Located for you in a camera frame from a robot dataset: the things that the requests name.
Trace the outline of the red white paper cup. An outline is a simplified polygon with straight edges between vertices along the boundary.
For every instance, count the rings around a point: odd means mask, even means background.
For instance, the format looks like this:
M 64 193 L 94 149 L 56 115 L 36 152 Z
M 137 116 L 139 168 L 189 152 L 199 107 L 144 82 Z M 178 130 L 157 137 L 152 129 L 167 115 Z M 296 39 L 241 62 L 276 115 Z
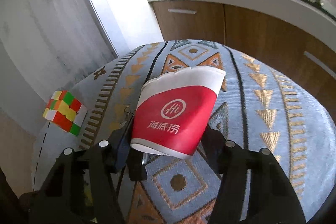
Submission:
M 146 82 L 135 110 L 130 146 L 149 154 L 192 157 L 225 76 L 224 70 L 206 65 Z

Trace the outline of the brown kitchen cabinets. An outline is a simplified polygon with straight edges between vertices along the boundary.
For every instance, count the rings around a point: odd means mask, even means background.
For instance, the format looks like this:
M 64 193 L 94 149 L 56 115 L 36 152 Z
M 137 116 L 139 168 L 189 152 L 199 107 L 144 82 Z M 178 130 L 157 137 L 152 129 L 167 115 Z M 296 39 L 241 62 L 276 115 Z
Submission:
M 335 52 L 311 34 L 273 16 L 242 7 L 197 1 L 151 3 L 165 40 L 205 39 L 270 65 L 325 107 L 335 106 Z M 326 65 L 331 73 L 312 59 Z

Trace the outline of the patterned grey tablecloth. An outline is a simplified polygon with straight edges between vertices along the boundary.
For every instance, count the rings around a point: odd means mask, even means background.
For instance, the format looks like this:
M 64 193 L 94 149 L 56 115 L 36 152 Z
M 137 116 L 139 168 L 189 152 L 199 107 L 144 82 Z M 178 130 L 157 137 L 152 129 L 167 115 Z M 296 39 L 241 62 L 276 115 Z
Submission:
M 140 46 L 52 94 L 28 223 L 335 223 L 335 124 L 209 41 Z

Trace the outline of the colourful puzzle cube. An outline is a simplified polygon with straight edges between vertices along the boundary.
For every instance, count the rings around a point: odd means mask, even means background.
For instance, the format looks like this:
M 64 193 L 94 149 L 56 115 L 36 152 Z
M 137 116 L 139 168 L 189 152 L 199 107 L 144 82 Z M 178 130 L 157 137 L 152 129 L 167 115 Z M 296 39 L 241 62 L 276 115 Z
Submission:
M 69 91 L 60 90 L 52 94 L 42 117 L 63 131 L 78 136 L 87 112 L 87 107 Z

